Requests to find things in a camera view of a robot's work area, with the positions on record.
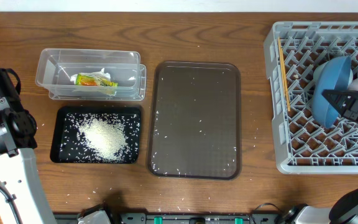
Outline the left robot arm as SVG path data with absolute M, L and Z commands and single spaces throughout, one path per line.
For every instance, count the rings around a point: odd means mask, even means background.
M 0 217 L 3 223 L 55 223 L 36 165 L 37 123 L 19 97 L 21 83 L 0 68 Z

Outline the dark blue plate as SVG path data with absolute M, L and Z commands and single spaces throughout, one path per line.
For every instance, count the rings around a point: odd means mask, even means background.
M 319 66 L 319 76 L 315 81 L 311 102 L 311 112 L 314 120 L 324 128 L 330 128 L 339 113 L 323 96 L 324 90 L 347 90 L 353 77 L 351 58 L 336 57 Z

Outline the white tissue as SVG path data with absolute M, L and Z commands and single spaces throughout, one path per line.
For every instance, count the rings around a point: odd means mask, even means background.
M 98 72 L 85 73 L 85 74 L 86 74 L 86 75 L 99 75 L 99 76 L 106 77 L 108 80 L 110 80 L 110 79 L 111 79 L 110 74 L 109 74 L 109 73 L 105 73 L 105 72 L 104 72 L 104 68 L 102 68 L 102 69 L 101 69 L 100 71 L 98 71 Z M 73 83 L 74 83 L 75 78 L 76 78 L 76 75 L 77 75 L 77 74 L 72 75 L 72 76 L 70 77 L 70 81 L 71 81 L 71 82 L 73 82 Z

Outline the light blue bowl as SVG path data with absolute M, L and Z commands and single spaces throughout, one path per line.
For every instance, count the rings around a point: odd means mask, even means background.
M 319 66 L 315 69 L 315 71 L 314 71 L 314 73 L 313 73 L 313 81 L 314 81 L 314 82 L 317 82 L 317 81 L 318 81 L 319 76 L 321 75 L 321 72 L 323 71 L 323 69 L 324 69 L 324 67 L 326 66 L 327 63 L 328 63 L 328 62 L 324 62 L 322 65 L 319 65 Z M 349 72 L 349 81 L 348 81 L 348 84 L 349 84 L 349 85 L 352 83 L 353 78 L 354 78 L 354 74 L 353 74 L 353 71 L 351 70 L 351 71 Z

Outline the yellow green snack wrapper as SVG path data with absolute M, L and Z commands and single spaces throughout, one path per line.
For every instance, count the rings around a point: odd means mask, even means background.
M 104 87 L 117 87 L 118 83 L 108 80 L 106 77 L 99 75 L 86 75 L 79 73 L 76 75 L 75 85 L 80 86 L 104 86 Z

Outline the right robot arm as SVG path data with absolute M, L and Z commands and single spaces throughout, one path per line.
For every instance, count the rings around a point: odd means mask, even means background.
M 324 90 L 323 96 L 342 117 L 358 123 L 358 91 Z M 297 205 L 277 217 L 275 223 L 358 224 L 358 189 L 345 194 L 328 210 Z

